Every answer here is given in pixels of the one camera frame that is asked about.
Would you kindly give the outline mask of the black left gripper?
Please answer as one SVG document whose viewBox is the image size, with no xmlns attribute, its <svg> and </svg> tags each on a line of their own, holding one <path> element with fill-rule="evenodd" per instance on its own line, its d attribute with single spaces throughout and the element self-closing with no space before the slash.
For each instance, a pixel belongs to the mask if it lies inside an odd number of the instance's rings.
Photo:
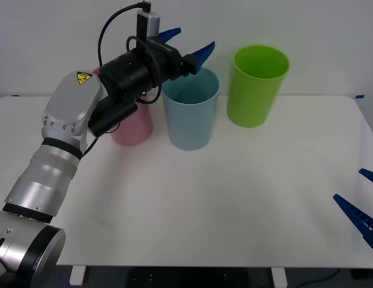
<svg viewBox="0 0 373 288">
<path fill-rule="evenodd" d="M 181 33 L 173 28 L 158 34 L 159 39 L 138 39 L 139 80 L 141 86 L 158 86 L 189 74 L 196 75 L 215 48 L 215 42 L 185 56 L 166 43 Z"/>
</svg>

